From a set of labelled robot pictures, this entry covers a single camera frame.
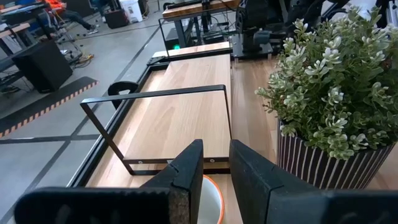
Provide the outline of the wooden shelf black metal frame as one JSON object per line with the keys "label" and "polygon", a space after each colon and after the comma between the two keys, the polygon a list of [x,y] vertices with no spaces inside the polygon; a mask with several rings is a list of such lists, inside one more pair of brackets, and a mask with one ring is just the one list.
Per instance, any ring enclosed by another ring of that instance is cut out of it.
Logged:
{"label": "wooden shelf black metal frame", "polygon": [[[150,74],[138,93],[87,98],[81,108],[131,175],[151,175],[196,139],[212,169],[228,162],[232,137],[230,44],[199,45],[157,52],[166,70]],[[135,100],[115,137],[104,129],[122,100]]]}

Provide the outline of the black-framed workbench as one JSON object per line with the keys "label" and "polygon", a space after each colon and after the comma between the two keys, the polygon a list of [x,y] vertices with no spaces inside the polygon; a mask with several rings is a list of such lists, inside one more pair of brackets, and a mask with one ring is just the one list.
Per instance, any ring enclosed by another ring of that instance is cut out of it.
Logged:
{"label": "black-framed workbench", "polygon": [[183,29],[182,20],[193,18],[195,21],[198,17],[211,15],[221,11],[235,11],[238,8],[240,0],[195,0],[194,3],[179,3],[171,9],[166,9],[162,13],[165,21],[173,21],[178,43],[181,48],[187,46],[187,38]]}

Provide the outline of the wooden desk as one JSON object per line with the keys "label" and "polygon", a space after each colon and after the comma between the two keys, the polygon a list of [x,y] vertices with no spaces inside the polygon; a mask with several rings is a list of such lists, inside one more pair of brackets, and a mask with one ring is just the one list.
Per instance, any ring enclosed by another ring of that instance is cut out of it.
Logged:
{"label": "wooden desk", "polygon": [[26,22],[14,26],[8,26],[6,23],[2,23],[0,24],[0,39],[10,36],[13,33],[16,34],[17,32],[26,30],[29,27],[30,24]]}

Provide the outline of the person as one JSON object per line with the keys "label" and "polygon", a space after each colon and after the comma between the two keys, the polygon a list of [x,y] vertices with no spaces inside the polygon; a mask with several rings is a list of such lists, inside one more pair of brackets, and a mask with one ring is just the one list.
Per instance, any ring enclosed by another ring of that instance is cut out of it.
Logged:
{"label": "person", "polygon": [[67,4],[65,2],[62,2],[61,0],[42,1],[46,2],[50,8],[55,11],[62,19],[69,19],[70,21],[76,22],[83,26],[87,30],[88,35],[98,32],[96,25],[86,22],[78,12],[68,10]]}

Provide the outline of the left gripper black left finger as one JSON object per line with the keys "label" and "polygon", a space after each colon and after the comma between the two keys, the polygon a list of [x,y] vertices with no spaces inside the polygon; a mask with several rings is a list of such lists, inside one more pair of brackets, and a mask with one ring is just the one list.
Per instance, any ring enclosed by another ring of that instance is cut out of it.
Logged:
{"label": "left gripper black left finger", "polygon": [[16,224],[197,224],[203,141],[139,188],[45,187],[23,195]]}

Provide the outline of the black hazard-striped floor mat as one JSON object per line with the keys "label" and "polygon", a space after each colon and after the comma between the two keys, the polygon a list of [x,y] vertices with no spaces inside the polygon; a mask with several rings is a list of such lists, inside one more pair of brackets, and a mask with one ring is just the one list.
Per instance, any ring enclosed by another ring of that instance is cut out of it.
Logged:
{"label": "black hazard-striped floor mat", "polygon": [[81,77],[59,90],[0,119],[0,138],[20,129],[51,110],[70,101],[99,83],[90,77]]}

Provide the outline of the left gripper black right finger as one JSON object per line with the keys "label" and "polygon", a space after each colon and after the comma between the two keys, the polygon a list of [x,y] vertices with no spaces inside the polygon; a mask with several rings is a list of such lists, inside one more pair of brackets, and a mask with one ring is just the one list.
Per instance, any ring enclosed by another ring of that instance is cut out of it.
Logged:
{"label": "left gripper black right finger", "polygon": [[398,190],[321,190],[235,139],[229,166],[244,224],[398,224]]}

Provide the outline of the orange mug white inside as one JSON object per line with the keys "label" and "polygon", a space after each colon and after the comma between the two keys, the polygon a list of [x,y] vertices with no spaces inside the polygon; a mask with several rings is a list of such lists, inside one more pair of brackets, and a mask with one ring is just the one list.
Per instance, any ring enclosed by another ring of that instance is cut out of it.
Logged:
{"label": "orange mug white inside", "polygon": [[223,194],[218,184],[207,175],[203,176],[198,224],[222,224],[224,218]]}

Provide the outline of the black speaker box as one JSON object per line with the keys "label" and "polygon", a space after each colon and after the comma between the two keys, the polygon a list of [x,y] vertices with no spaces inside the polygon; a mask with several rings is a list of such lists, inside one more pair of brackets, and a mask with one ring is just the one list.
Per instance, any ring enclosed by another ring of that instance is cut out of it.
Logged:
{"label": "black speaker box", "polygon": [[57,91],[73,73],[53,40],[20,51],[12,61],[39,93]]}

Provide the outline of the artificial plant in striped pot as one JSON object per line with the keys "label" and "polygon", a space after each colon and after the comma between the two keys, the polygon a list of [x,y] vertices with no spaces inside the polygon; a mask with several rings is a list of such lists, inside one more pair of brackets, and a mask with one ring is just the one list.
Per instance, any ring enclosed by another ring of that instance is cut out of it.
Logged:
{"label": "artificial plant in striped pot", "polygon": [[398,27],[358,6],[292,23],[256,90],[278,118],[277,165],[321,189],[365,189],[398,145]]}

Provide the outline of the black table clamp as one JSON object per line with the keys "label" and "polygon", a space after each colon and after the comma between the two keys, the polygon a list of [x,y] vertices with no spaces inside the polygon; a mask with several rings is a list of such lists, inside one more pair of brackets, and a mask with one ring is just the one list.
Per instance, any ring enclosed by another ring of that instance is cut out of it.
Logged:
{"label": "black table clamp", "polygon": [[135,82],[130,81],[120,81],[115,82],[108,88],[108,95],[118,95],[122,91],[129,90],[129,93],[134,93],[138,89],[139,85]]}

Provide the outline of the white bin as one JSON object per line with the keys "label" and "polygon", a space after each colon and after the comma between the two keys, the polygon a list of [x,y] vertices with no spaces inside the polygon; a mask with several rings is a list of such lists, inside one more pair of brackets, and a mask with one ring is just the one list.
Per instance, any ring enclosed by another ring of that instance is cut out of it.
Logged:
{"label": "white bin", "polygon": [[138,0],[119,0],[130,23],[142,22],[142,13]]}

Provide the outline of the black aluminium table frame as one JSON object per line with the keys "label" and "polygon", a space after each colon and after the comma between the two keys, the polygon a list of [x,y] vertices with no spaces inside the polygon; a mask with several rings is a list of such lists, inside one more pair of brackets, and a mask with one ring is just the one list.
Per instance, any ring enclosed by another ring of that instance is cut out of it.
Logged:
{"label": "black aluminium table frame", "polygon": [[[150,74],[154,71],[166,70],[169,66],[168,59],[150,59],[146,69],[143,71],[138,79],[138,87],[134,93],[138,93],[144,87]],[[123,119],[127,116],[127,112],[134,105],[135,100],[122,100],[120,105],[116,108],[116,112],[104,128],[111,137],[115,137]],[[78,168],[72,179],[69,181],[67,187],[84,187],[89,179],[93,176],[95,169],[98,167],[108,150],[108,143],[105,138],[100,135],[93,147],[90,149],[88,155],[83,160],[81,166]]]}

